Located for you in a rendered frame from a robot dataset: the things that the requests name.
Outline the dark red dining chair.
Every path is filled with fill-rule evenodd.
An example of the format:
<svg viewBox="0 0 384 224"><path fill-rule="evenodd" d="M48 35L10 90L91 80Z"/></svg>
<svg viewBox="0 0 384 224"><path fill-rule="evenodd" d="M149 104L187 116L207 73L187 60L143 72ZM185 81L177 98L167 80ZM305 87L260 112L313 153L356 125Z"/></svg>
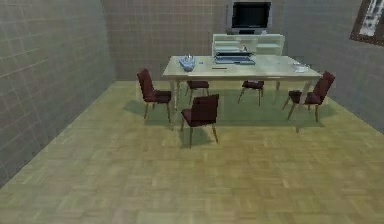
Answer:
<svg viewBox="0 0 384 224"><path fill-rule="evenodd" d="M317 81L316 85L314 86L314 89L307 93L304 104L307 106L308 110L311 110L311 107L315 107L315 121L319 121L319 106L323 103L325 100L328 91L330 87L332 86L333 82L335 80L335 76L325 71L322 74L322 77ZM287 99L282 107L282 109L285 109L287 104L289 102L292 102L291 109L289 111L287 119L291 118L291 115L295 109L295 107L299 104L300 98L302 96L302 92L300 90L290 90L288 92Z"/></svg>
<svg viewBox="0 0 384 224"><path fill-rule="evenodd" d="M155 107L156 104L164 104L167 109L167 118L170 129L173 129L170 112L170 102L172 98L172 93L166 90L155 89L149 70L146 68L139 71L136 76L140 84L142 99L145 102L145 110L143 117L147 118L149 105Z"/></svg>
<svg viewBox="0 0 384 224"><path fill-rule="evenodd" d="M219 105L219 95L207 95L195 97L190 108L181 110L181 131L184 128L184 123L190 127L189 147L192 147L193 129L211 125L215 137L218 141L215 124L217 123L217 109Z"/></svg>
<svg viewBox="0 0 384 224"><path fill-rule="evenodd" d="M193 91L197 89L204 89L206 93L209 93L209 82L201 80L188 80L186 92L193 96Z"/></svg>
<svg viewBox="0 0 384 224"><path fill-rule="evenodd" d="M241 100L247 89L258 91L258 105L261 105L261 98L264 96L264 82L263 81L244 81L242 83L242 90L240 92L238 100Z"/></svg>

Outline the grey open laptop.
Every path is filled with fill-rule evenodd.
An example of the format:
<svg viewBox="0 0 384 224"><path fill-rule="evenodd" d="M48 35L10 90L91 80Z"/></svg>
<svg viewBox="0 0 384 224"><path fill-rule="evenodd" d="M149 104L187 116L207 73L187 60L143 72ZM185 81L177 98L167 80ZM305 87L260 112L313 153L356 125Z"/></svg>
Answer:
<svg viewBox="0 0 384 224"><path fill-rule="evenodd" d="M251 59L251 53L249 52L218 52L214 56L214 62L216 64L255 64L255 61Z"/></svg>

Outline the pale wooden dining table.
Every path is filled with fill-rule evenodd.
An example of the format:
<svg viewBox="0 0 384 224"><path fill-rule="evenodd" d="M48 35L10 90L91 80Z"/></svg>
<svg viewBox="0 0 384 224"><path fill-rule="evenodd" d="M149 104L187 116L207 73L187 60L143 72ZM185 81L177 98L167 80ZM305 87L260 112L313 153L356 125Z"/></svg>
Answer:
<svg viewBox="0 0 384 224"><path fill-rule="evenodd" d="M304 73L296 73L292 67L295 60L289 56L252 56L255 61L254 65L216 64L212 56L196 56L195 67L191 72L183 70L178 58L178 56L172 56L162 74L162 77L168 80L170 84L174 111L178 110L181 81L275 81L274 102L276 102L280 97L280 83L282 81L304 82L302 91L306 94L311 84L321 77L319 72L309 67ZM213 70L213 67L225 67L227 69Z"/></svg>

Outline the blue bowl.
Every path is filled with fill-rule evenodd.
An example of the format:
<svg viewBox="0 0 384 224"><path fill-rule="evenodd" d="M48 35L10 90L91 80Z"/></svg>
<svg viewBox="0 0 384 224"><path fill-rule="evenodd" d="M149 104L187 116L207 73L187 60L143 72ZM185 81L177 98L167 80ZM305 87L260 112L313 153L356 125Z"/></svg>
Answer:
<svg viewBox="0 0 384 224"><path fill-rule="evenodd" d="M195 58L193 55L184 55L178 58L180 66L186 72L191 72L195 67Z"/></svg>

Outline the pale green shelf cabinet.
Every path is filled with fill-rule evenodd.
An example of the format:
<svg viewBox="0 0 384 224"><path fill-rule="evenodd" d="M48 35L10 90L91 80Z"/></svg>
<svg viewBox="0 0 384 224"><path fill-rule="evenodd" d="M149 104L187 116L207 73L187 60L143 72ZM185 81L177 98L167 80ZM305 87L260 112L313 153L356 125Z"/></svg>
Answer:
<svg viewBox="0 0 384 224"><path fill-rule="evenodd" d="M249 52L253 55L282 55L285 37L281 34L229 35L214 34L212 54Z"/></svg>

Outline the dark framed wall picture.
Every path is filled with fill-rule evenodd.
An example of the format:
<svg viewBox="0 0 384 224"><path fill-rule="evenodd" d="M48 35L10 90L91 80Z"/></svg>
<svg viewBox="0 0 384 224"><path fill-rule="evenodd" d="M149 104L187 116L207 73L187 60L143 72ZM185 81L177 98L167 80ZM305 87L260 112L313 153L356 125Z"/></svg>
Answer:
<svg viewBox="0 0 384 224"><path fill-rule="evenodd" d="M350 39L384 47L384 0L362 0Z"/></svg>

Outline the grey television set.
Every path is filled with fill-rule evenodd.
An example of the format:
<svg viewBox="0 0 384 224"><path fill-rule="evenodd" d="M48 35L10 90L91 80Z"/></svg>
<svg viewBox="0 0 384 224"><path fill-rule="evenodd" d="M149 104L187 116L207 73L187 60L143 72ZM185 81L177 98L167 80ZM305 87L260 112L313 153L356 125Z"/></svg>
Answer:
<svg viewBox="0 0 384 224"><path fill-rule="evenodd" d="M272 26L270 0L228 0L226 29L234 34L261 34Z"/></svg>

